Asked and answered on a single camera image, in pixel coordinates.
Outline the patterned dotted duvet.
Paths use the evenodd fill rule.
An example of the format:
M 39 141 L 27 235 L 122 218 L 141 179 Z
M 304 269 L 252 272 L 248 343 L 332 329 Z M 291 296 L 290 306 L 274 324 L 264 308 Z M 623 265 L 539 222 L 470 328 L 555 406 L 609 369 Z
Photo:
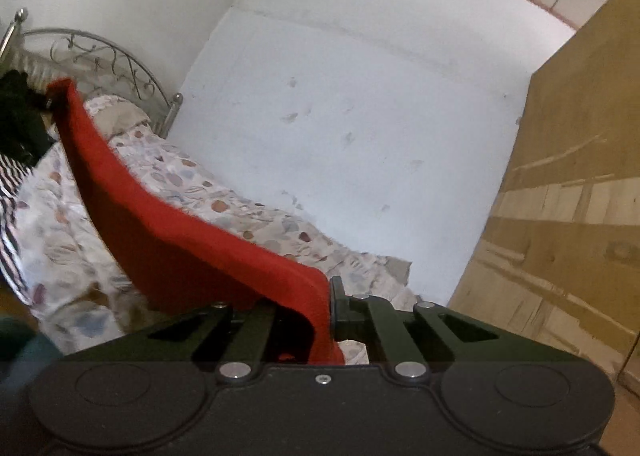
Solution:
M 151 194 L 256 246 L 341 277 L 348 295 L 374 295 L 409 311 L 418 301 L 404 261 L 358 252 L 298 215 L 241 197 L 145 124 L 106 135 L 116 157 Z M 122 272 L 89 219 L 61 145 L 17 190 L 10 285 L 65 354 L 162 320 Z

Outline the metal ornate headboard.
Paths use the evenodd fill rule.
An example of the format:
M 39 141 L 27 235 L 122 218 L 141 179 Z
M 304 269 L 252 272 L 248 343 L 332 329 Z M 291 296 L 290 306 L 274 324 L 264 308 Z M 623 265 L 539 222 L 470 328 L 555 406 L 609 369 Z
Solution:
M 87 31 L 27 29 L 28 10 L 19 9 L 1 38 L 1 70 L 27 75 L 43 93 L 59 78 L 71 78 L 85 98 L 115 95 L 143 109 L 153 132 L 165 138 L 182 106 L 180 93 L 168 95 L 152 71 L 132 52 Z

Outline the brown wooden wardrobe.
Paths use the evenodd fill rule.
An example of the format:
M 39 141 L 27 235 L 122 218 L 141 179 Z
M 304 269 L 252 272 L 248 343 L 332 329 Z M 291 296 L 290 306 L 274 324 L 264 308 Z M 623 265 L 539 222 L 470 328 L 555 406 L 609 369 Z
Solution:
M 533 74 L 449 305 L 623 369 L 639 333 L 639 0 L 608 0 Z

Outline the red knit garment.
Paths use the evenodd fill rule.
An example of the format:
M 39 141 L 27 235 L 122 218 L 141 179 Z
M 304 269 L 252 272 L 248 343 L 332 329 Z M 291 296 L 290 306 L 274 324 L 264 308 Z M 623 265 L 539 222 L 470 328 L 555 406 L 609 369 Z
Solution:
M 331 335 L 326 276 L 150 194 L 94 127 L 70 78 L 52 82 L 47 96 L 90 220 L 153 309 L 178 315 L 215 302 L 250 309 L 265 298 L 302 317 L 309 364 L 344 364 Z

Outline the black white striped bedsheet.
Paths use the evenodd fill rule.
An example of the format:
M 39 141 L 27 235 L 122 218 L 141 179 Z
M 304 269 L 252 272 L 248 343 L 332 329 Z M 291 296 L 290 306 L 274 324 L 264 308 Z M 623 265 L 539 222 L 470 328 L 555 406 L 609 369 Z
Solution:
M 20 248 L 15 238 L 15 211 L 18 192 L 29 174 L 28 165 L 1 156 L 1 275 L 26 306 L 32 306 L 32 297 L 23 277 Z

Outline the beige ruffled pillow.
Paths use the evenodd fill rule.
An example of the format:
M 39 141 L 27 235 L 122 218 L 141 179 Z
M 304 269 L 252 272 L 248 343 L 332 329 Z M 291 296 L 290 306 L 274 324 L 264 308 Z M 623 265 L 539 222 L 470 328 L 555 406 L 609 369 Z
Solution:
M 100 95 L 85 102 L 94 127 L 107 141 L 137 125 L 149 125 L 150 117 L 136 104 L 116 95 Z

